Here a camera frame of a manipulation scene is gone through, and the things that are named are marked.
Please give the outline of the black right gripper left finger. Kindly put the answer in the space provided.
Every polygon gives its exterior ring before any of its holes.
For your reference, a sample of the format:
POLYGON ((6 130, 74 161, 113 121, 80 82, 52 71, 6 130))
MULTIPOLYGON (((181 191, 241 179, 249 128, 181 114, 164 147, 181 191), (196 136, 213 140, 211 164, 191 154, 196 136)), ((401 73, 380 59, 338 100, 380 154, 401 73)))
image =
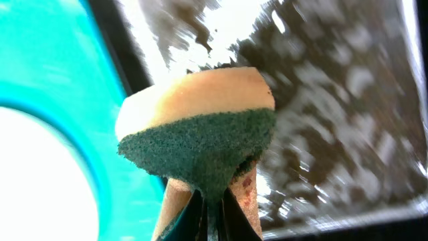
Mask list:
POLYGON ((199 191, 194 191, 176 222, 156 241, 207 241, 207 204, 199 191))

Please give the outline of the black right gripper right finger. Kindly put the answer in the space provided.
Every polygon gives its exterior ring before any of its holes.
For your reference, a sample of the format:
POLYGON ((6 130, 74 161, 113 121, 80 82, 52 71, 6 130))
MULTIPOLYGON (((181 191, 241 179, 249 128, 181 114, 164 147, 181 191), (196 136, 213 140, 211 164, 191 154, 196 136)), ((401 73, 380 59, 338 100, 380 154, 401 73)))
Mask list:
POLYGON ((217 209, 217 231, 220 241, 261 241, 229 188, 218 202, 217 209))

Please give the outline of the yellow and green sponge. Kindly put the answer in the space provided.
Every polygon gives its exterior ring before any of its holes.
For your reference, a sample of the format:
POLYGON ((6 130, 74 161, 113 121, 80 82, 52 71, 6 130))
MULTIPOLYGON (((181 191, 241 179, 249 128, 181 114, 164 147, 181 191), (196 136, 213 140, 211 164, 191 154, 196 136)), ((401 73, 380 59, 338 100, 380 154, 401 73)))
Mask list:
POLYGON ((276 122, 275 101, 250 67, 187 74, 127 97, 115 132, 118 154, 168 179, 152 239, 164 236, 199 191, 207 204, 207 239, 218 240, 217 204, 229 188, 256 234, 256 164, 276 122))

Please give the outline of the white plate with sauce streak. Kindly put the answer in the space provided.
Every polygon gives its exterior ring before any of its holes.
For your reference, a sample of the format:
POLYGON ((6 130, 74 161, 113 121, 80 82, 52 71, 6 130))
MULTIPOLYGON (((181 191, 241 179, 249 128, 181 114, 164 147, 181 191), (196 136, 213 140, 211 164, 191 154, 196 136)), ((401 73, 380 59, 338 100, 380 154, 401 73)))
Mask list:
POLYGON ((2 241, 97 241, 96 198, 79 161, 51 125, 1 108, 2 241))

